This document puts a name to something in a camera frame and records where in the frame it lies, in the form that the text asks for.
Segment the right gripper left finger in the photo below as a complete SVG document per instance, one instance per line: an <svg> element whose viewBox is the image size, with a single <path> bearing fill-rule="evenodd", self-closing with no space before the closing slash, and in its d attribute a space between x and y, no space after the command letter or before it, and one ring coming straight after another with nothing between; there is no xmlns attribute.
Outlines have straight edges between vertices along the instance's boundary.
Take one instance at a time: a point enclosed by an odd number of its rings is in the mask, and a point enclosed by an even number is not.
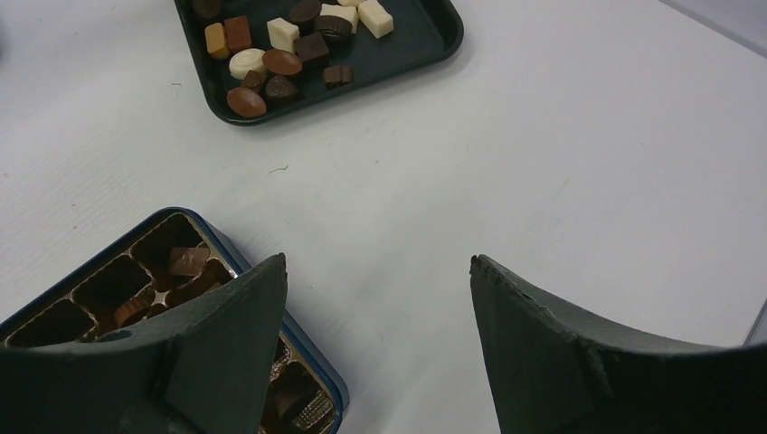
<svg viewBox="0 0 767 434"><path fill-rule="evenodd" d="M93 343L1 352L4 433L255 433L287 295L276 254Z"/></svg>

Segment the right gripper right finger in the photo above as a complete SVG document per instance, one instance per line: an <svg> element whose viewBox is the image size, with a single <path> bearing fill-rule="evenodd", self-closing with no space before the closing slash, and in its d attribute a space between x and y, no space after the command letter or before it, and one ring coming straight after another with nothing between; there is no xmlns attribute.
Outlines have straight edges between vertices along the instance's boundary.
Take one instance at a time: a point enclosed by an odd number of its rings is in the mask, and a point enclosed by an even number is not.
<svg viewBox="0 0 767 434"><path fill-rule="evenodd" d="M485 255L470 292L504 433L763 433L766 347L693 344L611 321Z"/></svg>

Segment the brown rectangular chocolate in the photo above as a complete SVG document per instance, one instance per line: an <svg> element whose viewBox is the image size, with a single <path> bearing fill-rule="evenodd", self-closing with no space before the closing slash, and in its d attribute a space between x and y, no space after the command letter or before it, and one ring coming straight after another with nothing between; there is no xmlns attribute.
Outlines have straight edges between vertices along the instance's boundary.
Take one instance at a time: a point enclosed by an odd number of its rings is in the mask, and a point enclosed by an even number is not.
<svg viewBox="0 0 767 434"><path fill-rule="evenodd" d="M211 251L202 247L173 247L166 272L171 276L194 277L199 274Z"/></svg>

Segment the blue chocolate box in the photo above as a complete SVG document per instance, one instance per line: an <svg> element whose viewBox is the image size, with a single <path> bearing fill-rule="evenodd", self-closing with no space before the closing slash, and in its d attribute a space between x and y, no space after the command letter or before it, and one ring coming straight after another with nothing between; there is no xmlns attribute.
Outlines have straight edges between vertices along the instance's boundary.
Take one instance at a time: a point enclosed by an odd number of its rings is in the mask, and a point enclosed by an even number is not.
<svg viewBox="0 0 767 434"><path fill-rule="evenodd" d="M173 247L207 248L211 255L196 276L171 276L166 269ZM220 288L257 265L249 264L197 213L165 208L5 320L1 352L93 343L128 327L116 328L113 315L133 297L153 301L137 324ZM255 433L335 433L347 404L346 385L284 307Z"/></svg>

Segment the black chocolate tray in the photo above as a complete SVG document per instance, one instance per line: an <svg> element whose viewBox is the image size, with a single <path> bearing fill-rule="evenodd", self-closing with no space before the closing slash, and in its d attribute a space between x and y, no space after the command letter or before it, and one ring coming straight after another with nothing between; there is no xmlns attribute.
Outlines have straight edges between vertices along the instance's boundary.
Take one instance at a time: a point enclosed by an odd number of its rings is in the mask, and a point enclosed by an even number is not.
<svg viewBox="0 0 767 434"><path fill-rule="evenodd" d="M209 109L228 124L250 127L445 61L463 42L464 25L450 1L384 1L382 5L393 17L391 33L377 39L361 27L350 42L329 48L327 63L351 67L351 83L330 90L324 84L322 67L313 67L293 80L300 91L298 101L269 108L257 118L244 118L228 105L227 92L239 81L231 75L227 61L208 54L204 38L208 23L196 15L189 1L175 2L175 9Z"/></svg>

